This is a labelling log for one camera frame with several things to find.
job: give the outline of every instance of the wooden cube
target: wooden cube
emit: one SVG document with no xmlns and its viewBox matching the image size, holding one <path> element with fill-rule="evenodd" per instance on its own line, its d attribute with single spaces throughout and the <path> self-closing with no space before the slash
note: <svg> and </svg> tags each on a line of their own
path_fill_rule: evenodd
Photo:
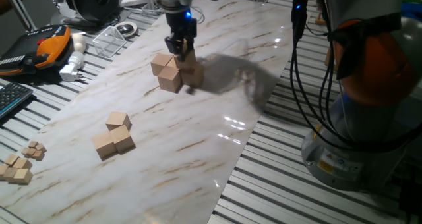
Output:
<svg viewBox="0 0 422 224">
<path fill-rule="evenodd" d="M 5 181 L 4 175 L 9 168 L 8 165 L 0 165 L 0 181 Z"/>
<path fill-rule="evenodd" d="M 19 158 L 13 165 L 13 168 L 18 168 L 18 169 L 31 169 L 31 167 L 32 167 L 32 164 L 30 163 L 30 161 L 28 161 L 28 159 L 23 159 L 23 158 Z"/>
<path fill-rule="evenodd" d="M 177 65 L 176 65 L 176 60 L 174 57 L 171 58 L 171 60 L 169 61 L 169 63 L 166 65 L 167 67 L 173 67 L 175 69 L 177 69 Z"/>
<path fill-rule="evenodd" d="M 195 50 L 190 50 L 187 55 L 185 56 L 185 61 L 181 62 L 178 58 L 175 58 L 176 65 L 179 69 L 191 69 L 195 66 L 196 63 L 196 55 Z"/>
<path fill-rule="evenodd" d="M 111 112 L 105 125 L 107 125 L 108 130 L 111 131 L 122 125 L 125 125 L 127 130 L 130 130 L 132 124 L 126 113 Z"/>
<path fill-rule="evenodd" d="M 129 131 L 124 125 L 110 131 L 110 136 L 120 154 L 135 146 Z"/>
<path fill-rule="evenodd" d="M 35 148 L 35 146 L 37 146 L 37 145 L 38 145 L 38 142 L 32 141 L 32 142 L 29 143 L 28 147 L 29 148 Z"/>
<path fill-rule="evenodd" d="M 28 156 L 29 156 L 29 157 L 32 157 L 36 151 L 37 151 L 37 149 L 35 149 L 35 148 L 30 148 L 30 149 L 28 150 Z"/>
<path fill-rule="evenodd" d="M 164 55 L 162 53 L 157 54 L 157 56 L 151 61 L 152 74 L 158 76 L 161 70 L 169 63 L 173 58 L 170 55 Z"/>
<path fill-rule="evenodd" d="M 13 179 L 18 184 L 29 184 L 32 178 L 32 173 L 29 169 L 18 169 Z"/>
<path fill-rule="evenodd" d="M 101 159 L 117 153 L 117 148 L 110 136 L 110 132 L 104 132 L 92 138 L 92 143 Z"/>
<path fill-rule="evenodd" d="M 47 148 L 45 148 L 43 144 L 38 144 L 37 146 L 35 146 L 35 149 L 37 149 L 37 151 L 43 151 L 43 152 L 47 151 Z"/>
<path fill-rule="evenodd" d="M 29 152 L 29 148 L 24 148 L 21 153 L 24 157 L 29 157 L 28 152 Z"/>
<path fill-rule="evenodd" d="M 169 92 L 177 92 L 182 85 L 179 69 L 165 67 L 158 75 L 160 88 Z"/>
<path fill-rule="evenodd" d="M 18 168 L 9 167 L 6 170 L 6 173 L 3 175 L 3 178 L 9 182 L 9 184 L 15 184 L 16 181 L 13 177 L 15 177 L 16 172 L 18 171 Z"/>
<path fill-rule="evenodd" d="M 19 158 L 19 156 L 17 156 L 17 155 L 14 155 L 14 154 L 9 155 L 9 156 L 6 158 L 6 160 L 5 160 L 5 164 L 6 164 L 6 165 L 10 165 L 10 166 L 12 166 L 13 164 L 15 164 L 15 161 L 16 161 L 18 158 Z"/>
<path fill-rule="evenodd" d="M 199 88 L 204 82 L 204 66 L 195 63 L 193 69 L 181 69 L 182 83 L 193 88 Z"/>
<path fill-rule="evenodd" d="M 42 159 L 44 159 L 44 152 L 43 151 L 36 151 L 36 152 L 34 152 L 34 155 L 32 155 L 32 158 L 34 158 L 37 161 L 42 161 Z"/>
</svg>

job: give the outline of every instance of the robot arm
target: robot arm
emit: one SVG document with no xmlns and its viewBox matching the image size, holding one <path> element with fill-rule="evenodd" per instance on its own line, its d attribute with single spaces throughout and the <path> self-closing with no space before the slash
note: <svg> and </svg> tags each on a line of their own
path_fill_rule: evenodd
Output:
<svg viewBox="0 0 422 224">
<path fill-rule="evenodd" d="M 191 14 L 192 0 L 161 0 L 161 5 L 166 13 L 167 23 L 171 28 L 171 35 L 166 37 L 166 45 L 170 53 L 177 56 L 181 62 L 189 51 L 193 50 L 196 37 L 196 19 Z M 187 50 L 183 51 L 186 42 Z"/>
</svg>

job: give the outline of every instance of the marble surface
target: marble surface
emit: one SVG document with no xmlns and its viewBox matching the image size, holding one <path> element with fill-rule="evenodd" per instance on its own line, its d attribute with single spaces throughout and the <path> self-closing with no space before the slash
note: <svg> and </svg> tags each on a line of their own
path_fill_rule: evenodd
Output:
<svg viewBox="0 0 422 224">
<path fill-rule="evenodd" d="M 0 182 L 0 205 L 29 223 L 206 223 L 291 55 L 288 9 L 194 0 L 205 13 L 201 89 L 160 90 L 159 18 L 34 138 L 48 152 L 28 186 Z M 136 148 L 105 161 L 91 137 L 126 112 Z"/>
</svg>

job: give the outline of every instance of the white power adapter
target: white power adapter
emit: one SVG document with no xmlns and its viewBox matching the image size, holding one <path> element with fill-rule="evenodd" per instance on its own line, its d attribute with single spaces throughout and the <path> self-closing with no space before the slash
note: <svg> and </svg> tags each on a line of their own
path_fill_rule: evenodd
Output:
<svg viewBox="0 0 422 224">
<path fill-rule="evenodd" d="M 68 64 L 65 65 L 59 72 L 60 77 L 65 82 L 74 82 L 80 80 L 82 75 L 78 73 L 78 69 L 81 68 L 84 62 L 85 56 L 83 53 L 75 51 L 69 57 Z"/>
</svg>

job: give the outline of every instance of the label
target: label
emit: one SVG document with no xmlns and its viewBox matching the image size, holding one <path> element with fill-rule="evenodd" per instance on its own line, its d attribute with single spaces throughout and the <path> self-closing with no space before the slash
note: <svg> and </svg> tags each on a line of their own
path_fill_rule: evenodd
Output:
<svg viewBox="0 0 422 224">
<path fill-rule="evenodd" d="M 327 149 L 324 149 L 318 167 L 341 179 L 355 181 L 361 172 L 363 163 L 344 159 Z"/>
</svg>

